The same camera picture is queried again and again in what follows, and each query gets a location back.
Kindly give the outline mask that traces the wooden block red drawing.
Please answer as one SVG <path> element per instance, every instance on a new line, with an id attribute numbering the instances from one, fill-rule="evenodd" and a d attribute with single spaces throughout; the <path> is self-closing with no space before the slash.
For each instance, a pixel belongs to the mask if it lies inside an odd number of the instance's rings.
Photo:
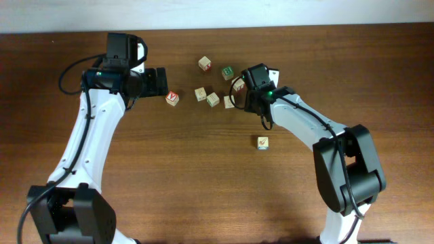
<path id="1" fill-rule="evenodd" d="M 224 107 L 225 108 L 234 108 L 233 102 L 235 101 L 233 96 L 225 96 L 224 97 Z"/>

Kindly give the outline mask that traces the wooden block green side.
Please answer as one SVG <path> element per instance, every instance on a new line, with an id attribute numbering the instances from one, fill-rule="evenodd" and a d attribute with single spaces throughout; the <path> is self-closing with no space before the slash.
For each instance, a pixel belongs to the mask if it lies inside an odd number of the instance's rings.
<path id="1" fill-rule="evenodd" d="M 207 103 L 211 106 L 211 107 L 215 107 L 217 104 L 220 103 L 220 98 L 218 97 L 218 95 L 213 92 L 210 95 L 208 95 L 206 97 Z"/>

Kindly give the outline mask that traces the wooden block blue side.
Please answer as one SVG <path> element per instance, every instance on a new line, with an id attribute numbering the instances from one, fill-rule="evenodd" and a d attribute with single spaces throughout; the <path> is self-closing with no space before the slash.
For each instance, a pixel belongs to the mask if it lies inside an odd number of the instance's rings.
<path id="1" fill-rule="evenodd" d="M 258 137 L 257 148 L 258 148 L 258 150 L 268 150 L 269 149 L 269 138 L 268 137 Z"/>

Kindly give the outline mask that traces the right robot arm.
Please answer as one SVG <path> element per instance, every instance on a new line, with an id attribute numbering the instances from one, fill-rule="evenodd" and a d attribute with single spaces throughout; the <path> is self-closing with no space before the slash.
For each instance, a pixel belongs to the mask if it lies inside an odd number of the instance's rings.
<path id="1" fill-rule="evenodd" d="M 319 243 L 357 243 L 367 210 L 387 181 L 369 130 L 348 127 L 306 104 L 290 87 L 277 87 L 274 70 L 265 64 L 247 68 L 241 79 L 247 87 L 243 110 L 294 134 L 313 152 L 317 188 L 328 207 Z"/>

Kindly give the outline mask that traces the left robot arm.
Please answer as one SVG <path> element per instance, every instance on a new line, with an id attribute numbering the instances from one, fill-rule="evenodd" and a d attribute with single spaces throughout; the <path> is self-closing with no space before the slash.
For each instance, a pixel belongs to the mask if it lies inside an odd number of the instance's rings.
<path id="1" fill-rule="evenodd" d="M 43 243 L 136 243 L 117 228 L 114 209 L 102 196 L 102 175 L 118 123 L 140 98 L 169 93 L 164 68 L 145 68 L 141 37 L 109 33 L 106 52 L 93 56 L 80 77 L 79 112 L 68 144 L 46 185 L 31 186 L 18 222 L 31 216 Z"/>

